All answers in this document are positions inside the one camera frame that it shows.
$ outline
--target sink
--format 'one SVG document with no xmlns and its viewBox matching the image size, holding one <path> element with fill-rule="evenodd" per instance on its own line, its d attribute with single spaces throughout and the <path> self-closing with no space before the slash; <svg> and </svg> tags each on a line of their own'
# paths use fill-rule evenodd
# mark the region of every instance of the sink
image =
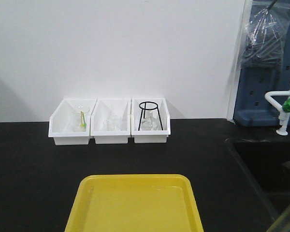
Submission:
<svg viewBox="0 0 290 232">
<path fill-rule="evenodd" d="M 290 142 L 230 141 L 231 151 L 273 218 L 290 204 Z"/>
</svg>

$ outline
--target white plastic bin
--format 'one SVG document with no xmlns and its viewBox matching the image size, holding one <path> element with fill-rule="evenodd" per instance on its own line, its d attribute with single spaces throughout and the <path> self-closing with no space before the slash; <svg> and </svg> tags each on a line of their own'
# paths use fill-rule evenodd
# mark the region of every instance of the white plastic bin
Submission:
<svg viewBox="0 0 290 232">
<path fill-rule="evenodd" d="M 128 143 L 130 113 L 130 99 L 98 99 L 91 116 L 91 135 L 96 144 Z"/>
<path fill-rule="evenodd" d="M 162 129 L 159 120 L 159 114 L 157 109 L 152 110 L 152 116 L 156 119 L 158 127 L 157 130 L 142 130 L 139 129 L 140 117 L 142 109 L 139 107 L 142 102 L 155 102 L 158 105 L 160 112 L 160 118 L 162 122 Z M 146 108 L 151 108 L 155 105 L 148 104 Z M 145 117 L 148 117 L 150 111 L 146 110 Z M 155 99 L 132 99 L 131 107 L 131 135 L 134 138 L 134 142 L 137 144 L 140 143 L 166 143 L 167 137 L 171 134 L 170 126 L 170 115 L 166 101 L 164 98 L 155 98 Z"/>
<path fill-rule="evenodd" d="M 50 117 L 48 137 L 54 138 L 56 145 L 87 145 L 95 103 L 96 99 L 62 100 Z"/>
</svg>

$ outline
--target plastic storage tray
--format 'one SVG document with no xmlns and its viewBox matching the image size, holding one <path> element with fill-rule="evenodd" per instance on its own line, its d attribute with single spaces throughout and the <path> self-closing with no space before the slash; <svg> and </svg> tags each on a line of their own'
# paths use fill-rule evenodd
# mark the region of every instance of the plastic storage tray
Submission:
<svg viewBox="0 0 290 232">
<path fill-rule="evenodd" d="M 92 175 L 65 232 L 203 232 L 192 188 L 178 174 Z"/>
<path fill-rule="evenodd" d="M 130 99 L 98 99 L 91 116 L 91 135 L 96 143 L 126 144 L 131 137 L 130 113 Z"/>
<path fill-rule="evenodd" d="M 96 99 L 64 99 L 49 119 L 48 137 L 53 137 L 56 145 L 87 145 L 90 137 L 90 116 Z M 75 120 L 80 118 L 78 111 L 84 109 L 86 128 L 74 129 Z"/>
<path fill-rule="evenodd" d="M 163 130 L 138 130 L 142 109 L 139 104 L 142 102 L 155 102 L 158 105 Z M 159 118 L 158 111 L 153 110 L 153 117 Z M 131 135 L 135 143 L 166 143 L 167 137 L 171 134 L 170 115 L 164 98 L 155 99 L 132 99 L 131 107 Z"/>
</svg>

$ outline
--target white wall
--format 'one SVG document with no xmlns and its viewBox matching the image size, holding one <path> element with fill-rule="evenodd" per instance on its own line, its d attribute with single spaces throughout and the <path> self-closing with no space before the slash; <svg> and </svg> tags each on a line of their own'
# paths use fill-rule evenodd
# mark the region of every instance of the white wall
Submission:
<svg viewBox="0 0 290 232">
<path fill-rule="evenodd" d="M 226 117 L 245 0 L 0 0 L 0 122 L 62 98 L 165 97 Z"/>
</svg>

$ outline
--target plastic bag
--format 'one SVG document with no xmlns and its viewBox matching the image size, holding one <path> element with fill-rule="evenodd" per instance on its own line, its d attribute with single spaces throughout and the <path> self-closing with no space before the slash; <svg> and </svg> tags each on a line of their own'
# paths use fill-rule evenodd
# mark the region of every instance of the plastic bag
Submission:
<svg viewBox="0 0 290 232">
<path fill-rule="evenodd" d="M 280 70 L 286 34 L 290 24 L 290 4 L 254 1 L 247 24 L 246 49 L 242 68 L 258 67 Z"/>
</svg>

